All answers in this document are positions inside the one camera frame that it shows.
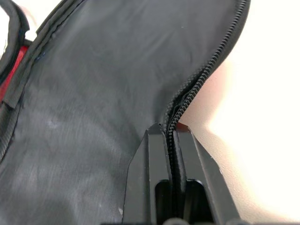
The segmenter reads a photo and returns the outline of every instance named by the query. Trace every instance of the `black zipper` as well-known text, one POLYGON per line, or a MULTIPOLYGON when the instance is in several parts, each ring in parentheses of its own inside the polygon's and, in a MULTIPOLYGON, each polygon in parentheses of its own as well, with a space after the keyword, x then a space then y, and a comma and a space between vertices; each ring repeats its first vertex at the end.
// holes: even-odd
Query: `black zipper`
POLYGON ((179 119, 182 117, 183 113, 186 111, 188 106, 191 104, 196 94, 199 92, 200 88, 203 86, 204 82, 208 77, 214 72, 214 70, 223 62, 226 56, 229 54, 234 44, 236 43, 241 30, 245 24, 246 17, 248 14, 248 9, 250 5, 250 0, 238 0, 237 10, 233 22, 231 23, 229 29, 226 32, 221 44, 218 46, 217 50, 212 55, 211 59, 208 60, 204 66, 199 69, 197 73, 191 76, 186 83, 184 83, 180 89, 173 95, 165 113, 165 119, 163 124, 163 131, 166 136, 167 148, 170 159, 170 167, 172 173, 172 183, 173 183, 173 200, 175 207, 173 208, 173 216, 177 217, 179 214, 177 212, 177 197, 180 195, 179 184, 181 182, 180 177, 178 177, 178 157, 176 156, 176 151, 174 149, 174 137, 173 132, 179 119))

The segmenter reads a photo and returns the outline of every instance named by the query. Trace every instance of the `black bag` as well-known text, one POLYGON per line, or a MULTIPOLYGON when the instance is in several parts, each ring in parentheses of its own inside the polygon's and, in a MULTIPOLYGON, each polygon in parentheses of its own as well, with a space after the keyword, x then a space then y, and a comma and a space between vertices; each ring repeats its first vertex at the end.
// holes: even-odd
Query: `black bag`
MULTIPOLYGON (((249 2, 63 0, 0 107, 0 224, 121 222, 145 130, 161 124, 172 164, 173 130, 232 50, 249 2)), ((9 15, 18 32, 1 59, 5 78, 28 24, 0 3, 19 12, 9 15)))

